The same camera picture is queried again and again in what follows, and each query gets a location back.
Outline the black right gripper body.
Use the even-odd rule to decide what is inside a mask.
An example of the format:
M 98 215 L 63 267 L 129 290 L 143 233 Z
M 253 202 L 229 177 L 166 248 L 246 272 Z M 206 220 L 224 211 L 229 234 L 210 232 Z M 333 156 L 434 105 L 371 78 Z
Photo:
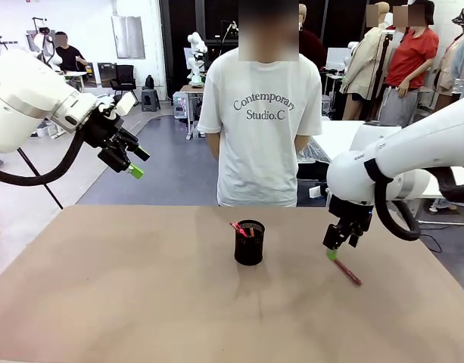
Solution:
M 352 223 L 360 231 L 368 231 L 372 220 L 372 207 L 342 200 L 332 195 L 329 201 L 329 212 L 342 222 Z

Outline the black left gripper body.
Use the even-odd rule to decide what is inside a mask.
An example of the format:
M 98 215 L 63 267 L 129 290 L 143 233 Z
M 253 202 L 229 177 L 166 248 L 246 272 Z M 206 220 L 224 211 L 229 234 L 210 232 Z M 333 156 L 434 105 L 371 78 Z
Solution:
M 97 107 L 89 115 L 83 125 L 83 140 L 93 148 L 115 147 L 114 136 L 121 121 L 114 107 Z

